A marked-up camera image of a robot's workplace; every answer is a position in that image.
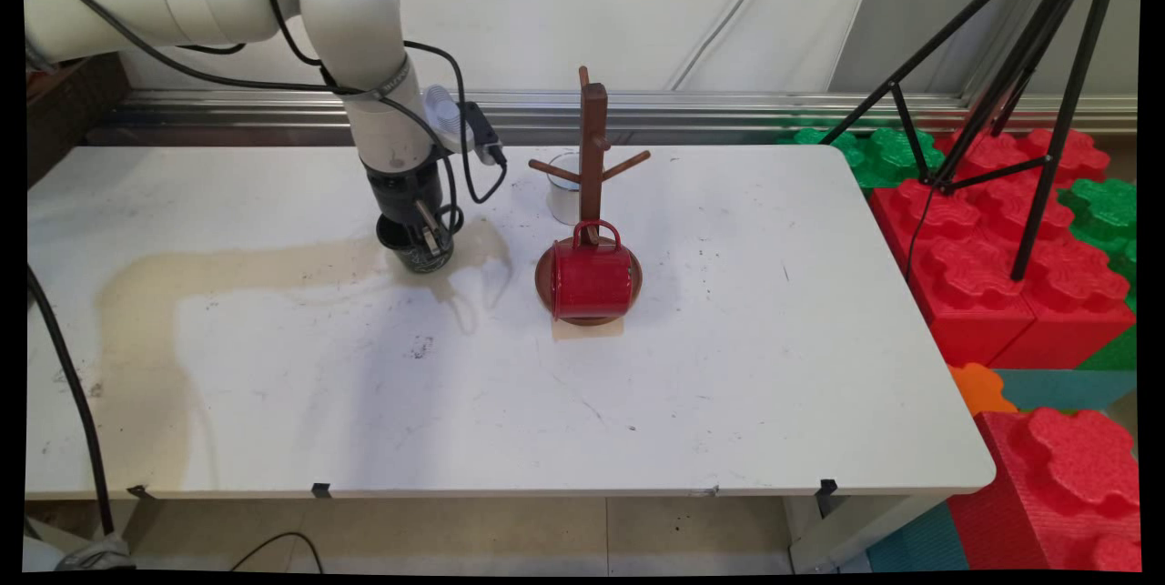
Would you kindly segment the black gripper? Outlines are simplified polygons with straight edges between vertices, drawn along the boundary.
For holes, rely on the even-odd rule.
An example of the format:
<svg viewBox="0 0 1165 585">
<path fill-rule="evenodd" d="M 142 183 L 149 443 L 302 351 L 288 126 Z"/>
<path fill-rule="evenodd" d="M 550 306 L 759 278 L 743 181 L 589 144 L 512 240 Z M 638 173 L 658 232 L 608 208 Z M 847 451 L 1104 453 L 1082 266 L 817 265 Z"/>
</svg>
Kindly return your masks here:
<svg viewBox="0 0 1165 585">
<path fill-rule="evenodd" d="M 403 226 L 423 226 L 421 237 L 433 258 L 446 254 L 442 241 L 442 158 L 425 158 L 403 172 L 363 165 L 381 214 Z"/>
</svg>

